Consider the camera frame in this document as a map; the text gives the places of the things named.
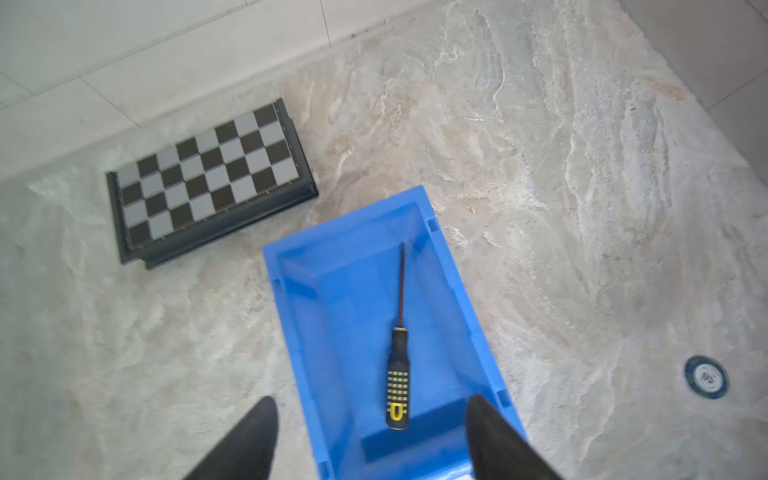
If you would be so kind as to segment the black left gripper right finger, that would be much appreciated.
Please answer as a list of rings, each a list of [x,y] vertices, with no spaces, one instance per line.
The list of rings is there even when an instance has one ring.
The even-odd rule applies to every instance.
[[[482,395],[467,404],[466,437],[475,479],[561,479]]]

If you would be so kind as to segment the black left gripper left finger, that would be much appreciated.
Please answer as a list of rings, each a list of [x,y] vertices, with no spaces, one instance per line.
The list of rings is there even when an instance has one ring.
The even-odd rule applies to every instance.
[[[192,479],[268,479],[279,432],[278,407],[261,398],[184,477]]]

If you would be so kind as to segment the black yellow screwdriver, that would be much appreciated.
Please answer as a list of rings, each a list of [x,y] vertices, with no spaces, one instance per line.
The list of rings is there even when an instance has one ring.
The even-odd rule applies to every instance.
[[[386,423],[394,430],[410,424],[410,371],[408,331],[404,326],[405,245],[399,248],[399,293],[397,320],[391,336],[391,351],[386,375]]]

